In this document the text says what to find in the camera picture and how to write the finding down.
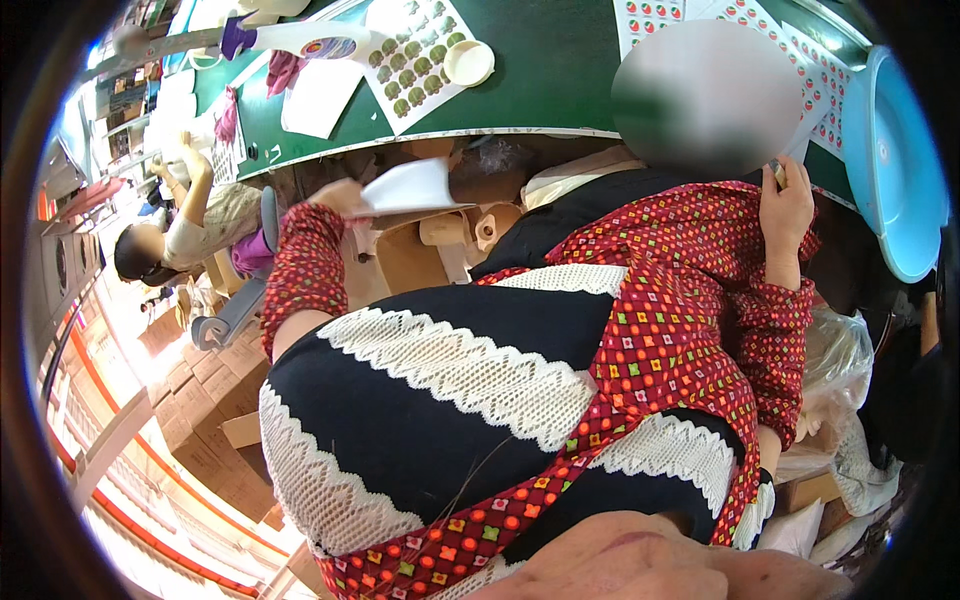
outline purple cloth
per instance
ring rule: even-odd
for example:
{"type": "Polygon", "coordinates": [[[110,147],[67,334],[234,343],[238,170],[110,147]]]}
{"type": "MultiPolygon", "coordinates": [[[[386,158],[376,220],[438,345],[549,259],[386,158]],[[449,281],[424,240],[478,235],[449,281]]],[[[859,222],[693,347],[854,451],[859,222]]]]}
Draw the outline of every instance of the purple cloth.
{"type": "Polygon", "coordinates": [[[227,94],[227,108],[217,119],[217,122],[213,124],[213,134],[220,141],[229,144],[237,134],[237,92],[229,85],[225,92],[227,94]]]}
{"type": "Polygon", "coordinates": [[[267,247],[263,228],[234,244],[230,249],[230,260],[233,262],[234,269],[247,275],[273,265],[274,253],[267,247]]]}
{"type": "Polygon", "coordinates": [[[267,98],[275,96],[297,81],[306,59],[285,50],[273,50],[267,65],[267,98]]]}

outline light blue basin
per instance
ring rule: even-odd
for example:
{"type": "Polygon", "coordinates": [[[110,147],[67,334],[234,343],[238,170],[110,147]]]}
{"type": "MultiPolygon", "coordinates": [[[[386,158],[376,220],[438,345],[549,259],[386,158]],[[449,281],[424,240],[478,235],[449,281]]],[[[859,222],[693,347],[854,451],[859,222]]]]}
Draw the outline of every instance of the light blue basin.
{"type": "Polygon", "coordinates": [[[901,281],[924,278],[940,253],[949,194],[920,103],[889,48],[875,47],[843,107],[853,199],[901,281]]]}

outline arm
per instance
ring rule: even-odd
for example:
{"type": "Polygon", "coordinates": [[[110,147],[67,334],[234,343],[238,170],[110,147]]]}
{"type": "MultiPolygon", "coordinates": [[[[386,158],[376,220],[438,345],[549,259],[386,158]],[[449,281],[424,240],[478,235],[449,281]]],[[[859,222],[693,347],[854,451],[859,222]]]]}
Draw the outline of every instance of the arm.
{"type": "Polygon", "coordinates": [[[183,199],[186,198],[186,188],[183,187],[183,184],[177,181],[177,178],[170,173],[170,170],[167,169],[165,164],[151,164],[150,172],[158,176],[163,180],[163,184],[167,186],[167,189],[170,190],[170,193],[174,196],[174,206],[180,208],[183,206],[183,199]]]}
{"type": "Polygon", "coordinates": [[[186,191],[178,208],[184,219],[203,227],[206,201],[209,200],[210,190],[213,188],[213,167],[204,155],[189,146],[189,132],[181,133],[180,138],[182,141],[180,156],[186,164],[187,173],[190,174],[190,189],[186,191]]]}
{"type": "Polygon", "coordinates": [[[744,330],[737,364],[750,380],[757,408],[760,466],[777,471],[780,452],[796,436],[810,324],[813,284],[800,275],[798,249],[813,218],[806,169],[787,156],[786,187],[778,192],[773,173],[763,167],[760,228],[766,251],[763,283],[736,295],[738,324],[744,330]]]}
{"type": "Polygon", "coordinates": [[[336,181],[284,217],[261,321],[272,361],[317,325],[347,312],[340,215],[362,203],[361,189],[356,181],[336,181]]]}

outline white shirt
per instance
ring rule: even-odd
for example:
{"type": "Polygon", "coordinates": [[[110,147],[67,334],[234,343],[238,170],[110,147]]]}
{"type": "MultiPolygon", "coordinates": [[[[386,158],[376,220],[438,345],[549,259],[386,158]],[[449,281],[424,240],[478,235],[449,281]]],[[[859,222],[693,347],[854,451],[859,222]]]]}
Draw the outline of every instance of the white shirt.
{"type": "Polygon", "coordinates": [[[260,227],[260,196],[260,190],[243,183],[215,188],[206,203],[203,227],[180,211],[163,234],[162,265],[186,271],[255,232],[260,227]]]}

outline hand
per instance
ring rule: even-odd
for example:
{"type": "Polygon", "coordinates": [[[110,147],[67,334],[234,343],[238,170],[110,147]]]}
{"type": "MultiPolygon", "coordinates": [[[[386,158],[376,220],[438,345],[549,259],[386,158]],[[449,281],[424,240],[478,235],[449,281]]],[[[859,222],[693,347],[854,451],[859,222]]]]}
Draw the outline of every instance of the hand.
{"type": "Polygon", "coordinates": [[[786,187],[778,192],[770,167],[763,165],[763,193],[760,196],[760,229],[766,243],[767,261],[797,258],[797,250],[813,220],[810,177],[800,163],[789,156],[777,156],[786,171],[786,187]]]}
{"type": "Polygon", "coordinates": [[[307,201],[316,206],[322,204],[341,216],[350,216],[362,211],[367,203],[360,197],[363,185],[354,180],[344,179],[328,183],[320,188],[307,201]]]}
{"type": "Polygon", "coordinates": [[[162,162],[151,162],[150,165],[147,166],[147,169],[154,175],[159,176],[162,180],[171,177],[170,170],[167,169],[167,165],[162,162]]]}

